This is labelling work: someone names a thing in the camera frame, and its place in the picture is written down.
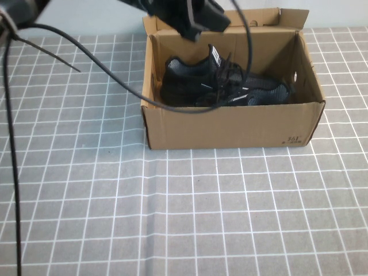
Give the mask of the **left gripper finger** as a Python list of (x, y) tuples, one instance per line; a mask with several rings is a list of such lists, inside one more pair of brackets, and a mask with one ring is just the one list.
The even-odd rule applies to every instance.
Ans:
[(216, 1), (191, 1), (191, 23), (201, 31), (223, 32), (231, 20)]

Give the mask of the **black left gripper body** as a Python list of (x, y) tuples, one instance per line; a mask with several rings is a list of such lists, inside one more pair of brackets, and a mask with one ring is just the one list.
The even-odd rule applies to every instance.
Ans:
[(195, 26), (191, 1), (122, 1), (129, 6), (156, 16), (168, 26), (175, 29), (183, 38), (195, 42), (201, 34), (201, 28)]

